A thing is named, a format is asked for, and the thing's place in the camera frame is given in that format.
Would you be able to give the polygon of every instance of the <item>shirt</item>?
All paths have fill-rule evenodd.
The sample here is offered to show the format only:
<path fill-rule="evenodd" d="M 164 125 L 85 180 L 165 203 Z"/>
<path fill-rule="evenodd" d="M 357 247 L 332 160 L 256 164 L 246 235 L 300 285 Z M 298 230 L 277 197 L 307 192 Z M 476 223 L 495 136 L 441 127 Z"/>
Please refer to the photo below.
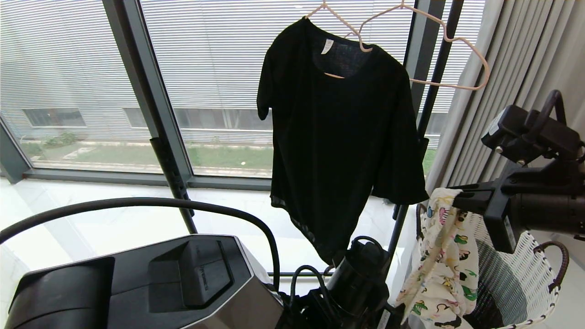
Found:
<path fill-rule="evenodd" d="M 328 264 L 343 257 L 370 194 L 428 198 L 408 73 L 365 46 L 301 18 L 276 37 L 260 75 L 258 115 L 272 108 L 273 118 L 272 206 Z"/>

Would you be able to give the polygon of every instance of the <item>cartoon print fabric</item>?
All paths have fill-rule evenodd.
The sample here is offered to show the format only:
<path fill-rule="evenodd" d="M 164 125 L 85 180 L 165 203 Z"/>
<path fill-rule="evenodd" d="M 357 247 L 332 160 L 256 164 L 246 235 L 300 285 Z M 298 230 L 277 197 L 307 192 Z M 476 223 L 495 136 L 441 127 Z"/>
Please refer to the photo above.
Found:
<path fill-rule="evenodd" d="M 413 271 L 404 283 L 396 305 L 404 303 L 410 314 L 430 328 L 473 329 L 463 315 L 477 300 L 479 269 L 475 224 L 467 212 L 453 208 L 461 190 L 436 189 L 421 216 L 420 253 L 413 255 Z M 409 316 L 405 312 L 402 323 Z"/>

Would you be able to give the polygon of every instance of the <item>laundry basket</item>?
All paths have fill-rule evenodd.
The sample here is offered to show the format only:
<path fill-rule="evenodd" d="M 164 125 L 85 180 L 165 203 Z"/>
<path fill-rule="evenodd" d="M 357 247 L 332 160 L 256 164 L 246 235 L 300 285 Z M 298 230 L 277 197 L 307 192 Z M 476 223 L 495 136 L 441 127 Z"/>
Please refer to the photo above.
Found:
<path fill-rule="evenodd" d="M 417 219 L 421 207 L 417 207 Z M 476 224 L 479 283 L 476 307 L 463 318 L 474 329 L 529 328 L 545 321 L 559 299 L 560 283 L 569 264 L 567 248 L 555 241 L 540 245 L 524 232 L 513 254 L 497 252 L 483 217 L 469 214 L 468 219 Z M 543 251 L 551 245 L 563 254 L 558 276 Z"/>

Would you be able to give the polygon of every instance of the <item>green lawn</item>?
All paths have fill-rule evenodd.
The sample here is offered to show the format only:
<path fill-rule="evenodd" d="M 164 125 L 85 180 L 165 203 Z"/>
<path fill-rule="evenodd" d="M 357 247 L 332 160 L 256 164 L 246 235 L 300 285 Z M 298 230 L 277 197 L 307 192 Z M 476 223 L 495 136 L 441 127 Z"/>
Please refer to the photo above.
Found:
<path fill-rule="evenodd" d="M 93 151 L 78 155 L 75 159 L 66 160 L 63 156 L 79 148 L 95 148 Z M 40 156 L 39 160 L 123 163 L 135 165 L 157 165 L 158 161 L 150 146 L 108 146 L 108 145 L 71 145 L 47 148 L 41 144 L 23 143 L 22 148 L 29 157 Z M 229 147 L 188 145 L 187 153 L 194 167 L 220 167 L 243 169 L 271 169 L 272 148 Z M 423 160 L 425 174 L 429 173 L 436 150 L 426 151 Z"/>

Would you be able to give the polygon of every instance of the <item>gray curtain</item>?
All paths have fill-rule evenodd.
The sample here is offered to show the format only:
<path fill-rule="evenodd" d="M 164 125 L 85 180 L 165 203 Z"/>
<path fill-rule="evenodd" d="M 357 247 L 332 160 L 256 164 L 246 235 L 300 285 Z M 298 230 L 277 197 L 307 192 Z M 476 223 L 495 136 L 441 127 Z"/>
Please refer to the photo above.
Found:
<path fill-rule="evenodd" d="M 540 109 L 549 91 L 559 89 L 572 128 L 585 126 L 585 1 L 487 1 L 476 46 L 491 67 L 487 86 L 457 90 L 448 124 L 427 177 L 428 191 L 442 186 L 489 181 L 506 160 L 483 146 L 480 138 L 505 106 Z M 483 78 L 474 56 L 460 84 Z"/>

